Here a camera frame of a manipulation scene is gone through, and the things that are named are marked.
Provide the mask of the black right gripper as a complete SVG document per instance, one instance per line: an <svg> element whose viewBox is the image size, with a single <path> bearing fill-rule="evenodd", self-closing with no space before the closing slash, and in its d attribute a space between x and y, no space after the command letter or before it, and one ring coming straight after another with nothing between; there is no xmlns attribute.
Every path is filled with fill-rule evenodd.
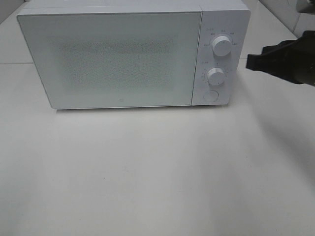
<svg viewBox="0 0 315 236"><path fill-rule="evenodd" d="M315 32L306 30L296 40L285 40L247 56L246 68L293 84L315 85Z"/></svg>

